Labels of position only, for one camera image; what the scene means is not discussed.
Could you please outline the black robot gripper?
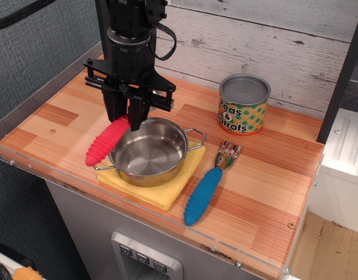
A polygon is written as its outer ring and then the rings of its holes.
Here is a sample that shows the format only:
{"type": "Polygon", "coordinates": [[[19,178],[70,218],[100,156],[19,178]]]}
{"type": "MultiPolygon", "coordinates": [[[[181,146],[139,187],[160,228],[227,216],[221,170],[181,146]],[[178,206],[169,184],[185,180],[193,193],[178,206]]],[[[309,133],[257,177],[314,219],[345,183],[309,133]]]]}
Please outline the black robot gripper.
{"type": "MultiPolygon", "coordinates": [[[[170,58],[176,50],[176,44],[162,57],[156,54],[155,43],[151,41],[132,45],[112,42],[111,49],[110,60],[88,58],[84,62],[88,70],[86,80],[89,85],[102,90],[107,116],[111,123],[127,114],[127,98],[123,96],[122,91],[128,88],[156,89],[172,95],[176,90],[172,82],[155,70],[155,60],[165,61],[170,58]]],[[[147,119],[150,105],[150,101],[144,98],[130,99],[128,120],[131,131],[140,129],[141,123],[147,119]]]]}

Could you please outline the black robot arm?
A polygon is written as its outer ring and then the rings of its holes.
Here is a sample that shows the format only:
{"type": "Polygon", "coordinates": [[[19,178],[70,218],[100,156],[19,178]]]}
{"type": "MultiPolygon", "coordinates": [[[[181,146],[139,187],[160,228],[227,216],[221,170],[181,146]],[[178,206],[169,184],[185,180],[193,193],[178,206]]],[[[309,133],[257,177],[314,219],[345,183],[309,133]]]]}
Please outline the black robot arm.
{"type": "Polygon", "coordinates": [[[170,111],[176,86],[158,74],[155,61],[172,56],[156,53],[157,32],[173,39],[161,24],[167,1],[102,1],[97,7],[103,59],[87,59],[88,85],[101,89],[110,121],[126,117],[131,130],[139,129],[151,107],[170,111]]]}

